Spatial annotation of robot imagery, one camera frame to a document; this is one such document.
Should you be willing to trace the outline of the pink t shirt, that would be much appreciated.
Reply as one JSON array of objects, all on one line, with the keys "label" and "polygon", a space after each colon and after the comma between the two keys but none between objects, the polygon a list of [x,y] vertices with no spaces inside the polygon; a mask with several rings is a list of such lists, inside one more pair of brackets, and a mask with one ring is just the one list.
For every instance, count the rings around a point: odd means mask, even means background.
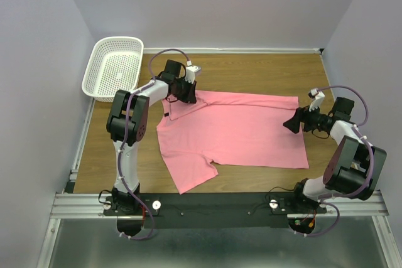
[{"label": "pink t shirt", "polygon": [[163,100],[160,153],[179,193],[216,177],[215,164],[307,169],[302,133],[283,126],[296,96],[198,90],[196,102]]}]

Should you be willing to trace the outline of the white perforated plastic basket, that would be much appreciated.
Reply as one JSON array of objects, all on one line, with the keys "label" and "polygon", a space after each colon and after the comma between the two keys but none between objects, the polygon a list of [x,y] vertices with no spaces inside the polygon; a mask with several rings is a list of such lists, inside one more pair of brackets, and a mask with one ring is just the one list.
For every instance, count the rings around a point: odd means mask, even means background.
[{"label": "white perforated plastic basket", "polygon": [[110,36],[99,40],[85,69],[83,93],[99,102],[112,102],[118,90],[134,91],[143,50],[143,42],[135,37]]}]

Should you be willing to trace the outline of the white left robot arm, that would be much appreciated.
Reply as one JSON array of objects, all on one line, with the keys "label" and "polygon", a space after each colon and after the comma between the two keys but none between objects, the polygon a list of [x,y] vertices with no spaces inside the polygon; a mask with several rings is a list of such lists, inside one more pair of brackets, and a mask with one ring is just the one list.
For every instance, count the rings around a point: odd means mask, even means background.
[{"label": "white left robot arm", "polygon": [[106,124],[116,152],[116,181],[104,208],[115,213],[136,214],[143,207],[139,199],[137,173],[139,143],[143,139],[149,108],[172,96],[185,104],[196,103],[196,77],[201,68],[167,60],[165,69],[134,92],[118,90]]}]

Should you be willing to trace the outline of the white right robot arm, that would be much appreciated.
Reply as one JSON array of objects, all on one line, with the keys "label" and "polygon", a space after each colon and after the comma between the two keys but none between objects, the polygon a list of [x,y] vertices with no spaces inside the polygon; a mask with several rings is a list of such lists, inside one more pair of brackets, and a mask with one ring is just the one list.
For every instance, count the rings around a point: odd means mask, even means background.
[{"label": "white right robot arm", "polygon": [[338,97],[328,114],[319,107],[299,107],[283,126],[294,134],[324,132],[337,143],[323,175],[304,179],[289,197],[290,208],[298,213],[317,208],[330,198],[366,201],[376,187],[387,152],[372,145],[359,127],[350,121],[354,101]]}]

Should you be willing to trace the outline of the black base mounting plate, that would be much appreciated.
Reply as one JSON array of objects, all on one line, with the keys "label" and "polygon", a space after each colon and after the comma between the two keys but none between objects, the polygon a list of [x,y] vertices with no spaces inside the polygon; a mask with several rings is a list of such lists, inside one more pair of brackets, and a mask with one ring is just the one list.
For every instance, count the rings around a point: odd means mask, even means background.
[{"label": "black base mounting plate", "polygon": [[296,218],[325,213],[316,201],[294,192],[142,193],[135,200],[113,193],[102,202],[104,215],[138,217],[128,228],[286,228]]}]

